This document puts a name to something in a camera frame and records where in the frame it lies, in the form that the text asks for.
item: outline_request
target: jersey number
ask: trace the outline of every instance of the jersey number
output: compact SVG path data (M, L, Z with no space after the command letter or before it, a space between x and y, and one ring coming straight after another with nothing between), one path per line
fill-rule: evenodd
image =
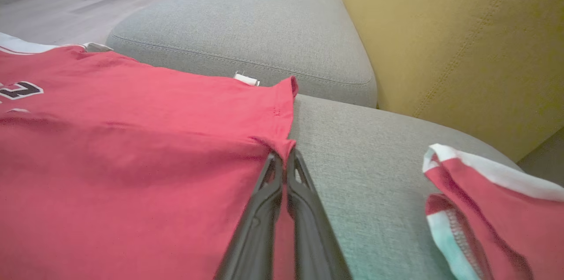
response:
M0 88L0 96L4 96L9 99L20 99L23 97L35 95L37 93L43 93L43 89L34 85L30 82L19 82L14 85L19 86L18 89L9 89L7 87Z

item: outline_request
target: red jersey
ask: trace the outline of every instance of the red jersey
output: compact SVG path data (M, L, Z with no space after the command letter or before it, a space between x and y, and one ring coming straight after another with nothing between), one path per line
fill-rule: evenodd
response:
M0 43L0 279L211 279L294 78L255 87Z

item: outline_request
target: sofa cushion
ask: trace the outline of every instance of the sofa cushion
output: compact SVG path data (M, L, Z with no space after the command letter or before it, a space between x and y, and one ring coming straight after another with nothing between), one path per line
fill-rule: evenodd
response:
M155 66L274 85L375 107L375 77L342 0L166 0L113 29L107 45Z
M343 0L378 105L522 159L564 127L564 0Z
M423 155L442 143L518 169L482 141L395 113L298 95L292 139L304 155L355 279L453 280L425 218L438 190Z

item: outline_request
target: gray sofa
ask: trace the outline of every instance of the gray sofa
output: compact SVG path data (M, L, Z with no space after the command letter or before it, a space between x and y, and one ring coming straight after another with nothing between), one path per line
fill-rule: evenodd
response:
M375 78L341 0L167 0L120 23L107 44L202 75L269 86L296 75L296 139L355 279L454 279L424 206L421 172L442 143L518 168L467 134L375 109Z

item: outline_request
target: white trim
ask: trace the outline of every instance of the white trim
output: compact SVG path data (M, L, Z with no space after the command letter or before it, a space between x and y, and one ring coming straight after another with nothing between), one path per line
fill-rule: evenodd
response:
M429 147L423 156L423 173L440 166L439 163L433 161L433 155L435 155L435 151Z
M465 165L477 170L488 181L499 186L536 199L564 202L564 187L556 183L528 175L481 156L457 151L449 146L435 144L429 146L429 150L433 151L429 159L432 158L433 154L436 154L441 162L458 158ZM423 171L425 171L427 155L429 155L429 151L425 155L425 161L423 161Z
M480 280L456 243L446 211L442 210L427 216L427 223L435 244L445 256L455 277L458 280Z
M0 33L0 51L9 54L30 55L56 48L56 45L29 43L8 34Z
M28 109L22 109L22 108L12 108L9 111L6 112L10 112L10 111L16 111L16 112L30 112L28 111Z
M43 53L50 51L51 49L56 49L57 47L65 46L80 46L87 52L106 52L113 51L113 49L107 47L106 45L101 45L98 43L88 42L83 45L80 44L67 44L67 45L42 45L37 43L30 43L28 41L23 41L17 37L11 35L0 33L0 52L14 54L14 55L33 55L37 53Z

